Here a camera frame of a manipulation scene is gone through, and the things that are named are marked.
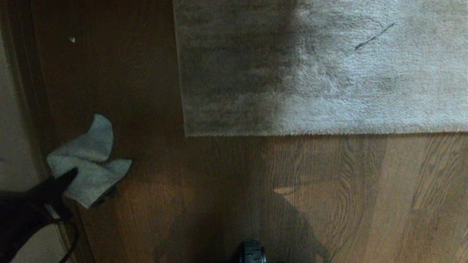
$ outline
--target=wooden floor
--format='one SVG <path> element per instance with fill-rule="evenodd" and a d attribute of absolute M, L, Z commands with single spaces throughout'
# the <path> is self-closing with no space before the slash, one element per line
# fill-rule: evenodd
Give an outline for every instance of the wooden floor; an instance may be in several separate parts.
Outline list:
<path fill-rule="evenodd" d="M 135 160 L 79 210 L 95 262 L 468 262 L 468 134 L 185 138 L 170 0 L 32 9 L 60 142 L 101 113 Z"/>

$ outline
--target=black cable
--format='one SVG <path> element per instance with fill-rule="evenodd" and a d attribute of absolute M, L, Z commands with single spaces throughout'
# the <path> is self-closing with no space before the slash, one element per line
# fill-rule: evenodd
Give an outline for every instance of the black cable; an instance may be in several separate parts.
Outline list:
<path fill-rule="evenodd" d="M 51 224 L 70 224 L 73 228 L 73 231 L 75 232 L 75 237 L 73 238 L 72 245 L 68 249 L 67 253 L 62 257 L 62 259 L 58 263 L 65 263 L 68 259 L 70 259 L 73 251 L 75 250 L 76 246 L 78 245 L 78 226 L 74 222 L 71 221 L 65 221 L 63 219 L 55 219 L 51 222 Z"/>

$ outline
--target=gray rug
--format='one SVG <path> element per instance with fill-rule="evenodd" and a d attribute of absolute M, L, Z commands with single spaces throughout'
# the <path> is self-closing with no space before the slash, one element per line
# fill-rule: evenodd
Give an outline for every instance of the gray rug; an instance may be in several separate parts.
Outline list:
<path fill-rule="evenodd" d="M 187 136 L 468 131 L 465 0 L 174 0 Z"/>

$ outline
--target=microfiber cloth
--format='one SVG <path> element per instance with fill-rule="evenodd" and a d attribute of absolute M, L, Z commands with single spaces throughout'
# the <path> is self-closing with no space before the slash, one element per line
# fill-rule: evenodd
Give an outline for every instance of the microfiber cloth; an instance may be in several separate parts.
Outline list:
<path fill-rule="evenodd" d="M 47 156 L 55 178 L 78 168 L 78 175 L 64 194 L 85 208 L 91 207 L 128 172 L 132 160 L 107 159 L 112 151 L 112 123 L 95 114 L 88 132 Z"/>

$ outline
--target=gray cloth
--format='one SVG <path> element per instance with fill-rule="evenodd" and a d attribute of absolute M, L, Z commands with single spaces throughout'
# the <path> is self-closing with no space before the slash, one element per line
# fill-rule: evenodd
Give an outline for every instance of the gray cloth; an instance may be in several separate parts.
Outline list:
<path fill-rule="evenodd" d="M 110 121 L 96 114 L 86 134 L 47 156 L 54 177 L 59 177 L 74 167 L 78 168 L 78 175 L 64 194 L 85 208 L 91 207 L 130 169 L 131 160 L 103 163 L 110 156 L 113 139 Z"/>
<path fill-rule="evenodd" d="M 465 0 L 175 0 L 188 136 L 468 131 Z"/>

